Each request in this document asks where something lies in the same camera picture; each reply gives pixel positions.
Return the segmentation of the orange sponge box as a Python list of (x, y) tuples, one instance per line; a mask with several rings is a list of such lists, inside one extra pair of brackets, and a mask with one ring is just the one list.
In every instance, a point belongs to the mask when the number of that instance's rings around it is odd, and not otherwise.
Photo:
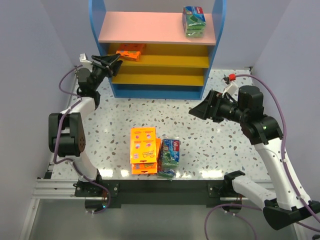
[(130, 130), (130, 163), (150, 164), (157, 160), (156, 128), (134, 127)]
[(131, 165), (131, 173), (134, 175), (139, 174), (156, 174), (158, 172), (158, 162), (161, 149), (160, 138), (156, 138), (156, 162), (153, 163), (137, 163)]
[(146, 47), (145, 43), (122, 43), (119, 45), (116, 54), (120, 54), (120, 57), (138, 62)]

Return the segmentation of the green sponge pack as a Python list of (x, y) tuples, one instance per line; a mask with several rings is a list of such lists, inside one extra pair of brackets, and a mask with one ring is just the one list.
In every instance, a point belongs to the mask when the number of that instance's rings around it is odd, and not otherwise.
[(174, 170), (180, 162), (180, 140), (164, 138), (162, 140), (160, 165), (162, 170)]
[(168, 181), (172, 181), (173, 178), (176, 176), (176, 172), (173, 169), (164, 169), (158, 171), (157, 175), (160, 178), (166, 179)]
[(202, 38), (207, 26), (203, 8), (185, 6), (182, 12), (182, 26), (187, 38)]

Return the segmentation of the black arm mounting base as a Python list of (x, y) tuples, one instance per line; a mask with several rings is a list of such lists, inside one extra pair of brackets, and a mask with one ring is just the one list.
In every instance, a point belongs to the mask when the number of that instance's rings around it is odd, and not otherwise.
[(110, 194), (89, 182), (73, 184), (86, 209), (120, 209), (122, 205), (203, 205), (208, 208), (239, 199), (223, 191), (223, 180), (100, 180)]

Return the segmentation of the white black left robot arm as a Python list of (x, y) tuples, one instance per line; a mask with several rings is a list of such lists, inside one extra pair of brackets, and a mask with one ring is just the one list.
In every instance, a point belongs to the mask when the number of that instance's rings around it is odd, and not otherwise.
[(85, 152), (83, 120), (100, 104), (100, 84), (105, 78), (115, 77), (123, 62), (118, 53), (93, 55), (91, 58), (88, 60), (87, 55), (82, 53), (79, 57), (80, 66), (73, 69), (78, 84), (76, 92), (72, 93), (76, 102), (48, 117), (48, 146), (53, 153), (54, 164), (69, 162), (80, 182), (99, 186), (99, 170)]

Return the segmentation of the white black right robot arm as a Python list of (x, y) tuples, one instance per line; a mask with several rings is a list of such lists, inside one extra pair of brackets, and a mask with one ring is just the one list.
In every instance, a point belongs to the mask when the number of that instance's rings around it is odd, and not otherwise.
[(189, 110), (196, 118), (220, 123), (223, 120), (240, 124), (242, 133), (260, 155), (274, 191), (249, 179), (238, 170), (224, 175), (222, 194), (240, 194), (258, 206), (267, 223), (280, 230), (320, 212), (320, 203), (311, 200), (302, 187), (288, 154), (282, 150), (284, 135), (277, 122), (264, 114), (264, 95), (256, 86), (238, 90), (238, 99), (228, 93), (210, 90), (203, 102)]

